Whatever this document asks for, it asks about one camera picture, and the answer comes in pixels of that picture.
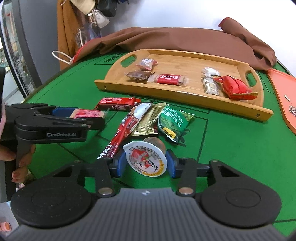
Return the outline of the left hand red nails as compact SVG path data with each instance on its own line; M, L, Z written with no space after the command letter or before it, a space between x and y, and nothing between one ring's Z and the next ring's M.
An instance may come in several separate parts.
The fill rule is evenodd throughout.
M36 145L31 145L30 150L19 160L18 168L11 173L13 183L24 182L28 174L28 165L32 161L33 154L36 151ZM9 150L7 147L1 146L1 160L13 161L16 158L16 154Z

